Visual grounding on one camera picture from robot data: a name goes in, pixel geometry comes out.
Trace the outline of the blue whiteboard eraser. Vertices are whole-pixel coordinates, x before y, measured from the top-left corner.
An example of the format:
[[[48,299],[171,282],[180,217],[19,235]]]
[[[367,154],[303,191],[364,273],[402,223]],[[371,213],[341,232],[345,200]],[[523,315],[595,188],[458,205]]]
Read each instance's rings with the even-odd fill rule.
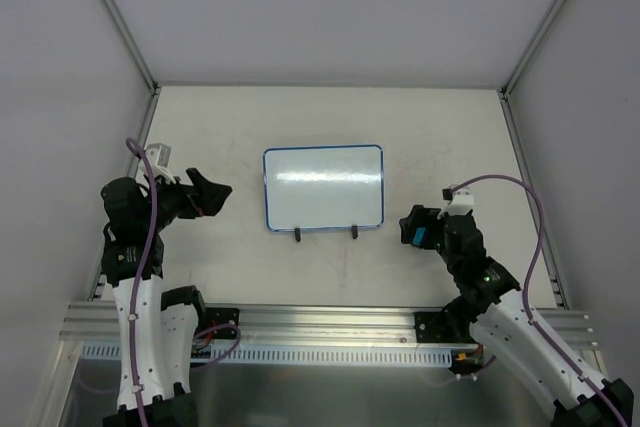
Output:
[[[424,227],[417,228],[412,239],[412,244],[414,246],[420,247],[423,243],[425,235],[426,229]]]

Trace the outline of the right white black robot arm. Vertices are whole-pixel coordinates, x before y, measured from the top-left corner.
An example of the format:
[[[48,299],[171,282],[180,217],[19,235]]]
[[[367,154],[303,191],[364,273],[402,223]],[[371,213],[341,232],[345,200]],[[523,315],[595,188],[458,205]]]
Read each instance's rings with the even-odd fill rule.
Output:
[[[405,245],[436,252],[459,290],[424,333],[473,341],[525,385],[553,426],[629,426],[634,393],[593,369],[524,298],[516,278],[487,254],[472,214],[422,205],[399,222]]]

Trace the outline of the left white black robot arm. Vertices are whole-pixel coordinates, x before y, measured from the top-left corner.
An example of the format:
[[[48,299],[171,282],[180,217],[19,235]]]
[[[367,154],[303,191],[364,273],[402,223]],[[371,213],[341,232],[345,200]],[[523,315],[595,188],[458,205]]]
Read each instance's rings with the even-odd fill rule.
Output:
[[[187,175],[187,184],[158,176],[148,188],[122,177],[101,190],[108,217],[101,268],[117,310],[121,358],[116,411],[103,419],[105,426],[199,422],[191,348],[208,328],[209,314],[195,286],[165,288],[160,233],[176,219],[216,216],[232,189],[195,168]]]

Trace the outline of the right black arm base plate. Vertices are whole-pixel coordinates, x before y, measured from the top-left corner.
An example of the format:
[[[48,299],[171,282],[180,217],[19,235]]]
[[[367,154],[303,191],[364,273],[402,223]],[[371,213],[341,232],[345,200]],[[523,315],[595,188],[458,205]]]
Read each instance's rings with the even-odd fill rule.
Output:
[[[419,344],[471,343],[468,324],[448,311],[418,311],[413,314],[416,342]]]

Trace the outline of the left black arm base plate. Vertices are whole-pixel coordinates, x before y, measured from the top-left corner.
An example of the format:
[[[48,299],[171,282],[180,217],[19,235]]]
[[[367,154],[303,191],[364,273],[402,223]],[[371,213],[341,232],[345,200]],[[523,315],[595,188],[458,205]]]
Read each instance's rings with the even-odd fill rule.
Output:
[[[232,307],[207,307],[206,323],[203,330],[205,334],[202,338],[205,341],[214,340],[237,340],[239,334],[234,329],[240,324],[240,313],[238,308]]]

